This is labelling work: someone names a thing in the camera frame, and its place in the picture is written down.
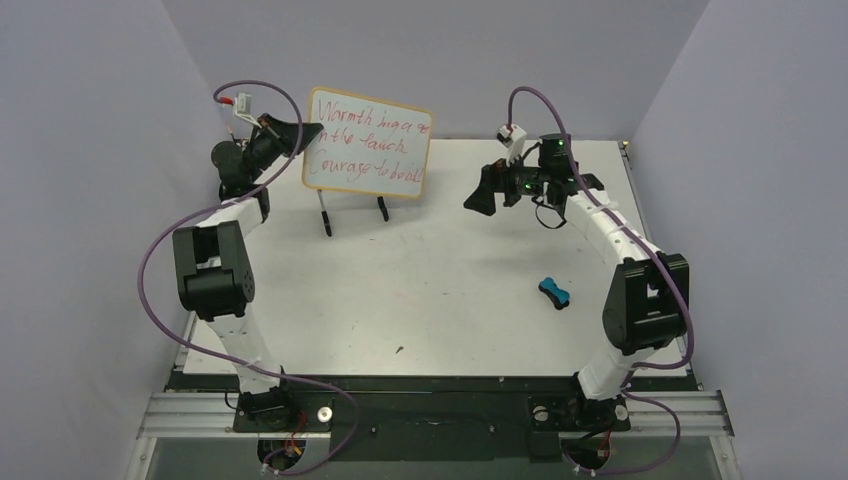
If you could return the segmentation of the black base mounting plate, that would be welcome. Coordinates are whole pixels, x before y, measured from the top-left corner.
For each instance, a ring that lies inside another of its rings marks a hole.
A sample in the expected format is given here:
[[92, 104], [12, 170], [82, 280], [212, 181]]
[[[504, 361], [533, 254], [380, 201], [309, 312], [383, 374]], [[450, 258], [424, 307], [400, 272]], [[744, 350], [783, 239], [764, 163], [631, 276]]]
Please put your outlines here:
[[175, 372], [170, 391], [221, 393], [232, 430], [257, 436], [257, 455], [278, 471], [335, 461], [488, 461], [563, 457], [599, 467], [613, 433], [635, 430], [635, 411], [610, 428], [577, 431], [562, 411], [574, 377], [313, 376], [289, 390], [300, 407], [292, 427], [236, 429], [238, 381], [227, 374]]

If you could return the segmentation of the yellow framed whiteboard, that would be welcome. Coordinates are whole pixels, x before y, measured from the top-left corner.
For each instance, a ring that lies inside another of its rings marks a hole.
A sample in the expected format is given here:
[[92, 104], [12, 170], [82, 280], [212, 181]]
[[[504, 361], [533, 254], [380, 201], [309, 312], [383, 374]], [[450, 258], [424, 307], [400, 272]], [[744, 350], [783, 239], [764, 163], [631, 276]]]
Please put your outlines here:
[[309, 120], [323, 130], [303, 153], [313, 190], [418, 198], [434, 117], [422, 108], [328, 87], [310, 93]]

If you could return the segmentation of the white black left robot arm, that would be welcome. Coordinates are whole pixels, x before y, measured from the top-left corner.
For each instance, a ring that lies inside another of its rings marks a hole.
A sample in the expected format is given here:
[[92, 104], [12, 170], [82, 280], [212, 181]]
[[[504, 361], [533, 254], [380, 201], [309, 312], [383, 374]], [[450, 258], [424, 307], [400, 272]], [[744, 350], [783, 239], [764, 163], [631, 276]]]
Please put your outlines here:
[[245, 238], [270, 213], [260, 175], [279, 157], [299, 155], [323, 130], [321, 123], [298, 125], [262, 114], [247, 140], [216, 144], [211, 162], [219, 174], [221, 208], [172, 235], [180, 302], [215, 332], [238, 376], [239, 431], [285, 430], [300, 419], [298, 402], [281, 377], [284, 369], [251, 309], [256, 282]]

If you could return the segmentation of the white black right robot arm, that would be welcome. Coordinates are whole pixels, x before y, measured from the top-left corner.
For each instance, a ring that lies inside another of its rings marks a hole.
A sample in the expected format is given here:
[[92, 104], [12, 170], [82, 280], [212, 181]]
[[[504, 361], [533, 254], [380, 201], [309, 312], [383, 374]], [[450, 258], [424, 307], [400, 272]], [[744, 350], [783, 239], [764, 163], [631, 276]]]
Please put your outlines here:
[[482, 167], [463, 206], [492, 216], [496, 195], [503, 195], [506, 207], [527, 197], [554, 211], [561, 226], [576, 229], [611, 267], [601, 314], [605, 339], [575, 374], [576, 391], [565, 398], [561, 414], [577, 431], [618, 426], [627, 419], [622, 393], [635, 371], [651, 367], [655, 351], [688, 331], [688, 263], [632, 228], [605, 185], [580, 171], [568, 138], [547, 134], [527, 147], [525, 132], [515, 125], [501, 128], [496, 138], [506, 154]]

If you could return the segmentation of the blue whiteboard eraser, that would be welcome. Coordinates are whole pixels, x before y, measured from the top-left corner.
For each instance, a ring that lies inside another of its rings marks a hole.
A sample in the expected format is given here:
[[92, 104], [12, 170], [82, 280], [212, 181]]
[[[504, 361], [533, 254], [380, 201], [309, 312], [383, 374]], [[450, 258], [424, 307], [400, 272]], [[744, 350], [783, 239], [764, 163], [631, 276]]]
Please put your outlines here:
[[551, 277], [545, 277], [538, 284], [538, 290], [546, 296], [556, 310], [563, 310], [570, 305], [571, 295], [560, 288]]

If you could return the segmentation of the aluminium table edge rail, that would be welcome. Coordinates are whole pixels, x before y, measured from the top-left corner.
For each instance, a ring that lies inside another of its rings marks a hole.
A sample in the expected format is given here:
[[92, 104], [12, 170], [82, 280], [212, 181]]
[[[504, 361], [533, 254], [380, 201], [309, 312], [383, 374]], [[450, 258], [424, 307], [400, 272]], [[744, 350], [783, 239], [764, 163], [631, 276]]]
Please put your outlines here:
[[641, 226], [642, 235], [648, 243], [652, 244], [653, 246], [656, 246], [656, 242], [652, 238], [651, 231], [647, 223], [647, 216], [643, 208], [643, 202], [641, 201], [635, 177], [633, 174], [633, 164], [629, 153], [630, 142], [628, 140], [620, 140], [617, 142], [617, 145], [624, 165], [624, 169], [626, 171], [630, 189], [634, 198], [637, 213], [639, 214], [639, 224]]

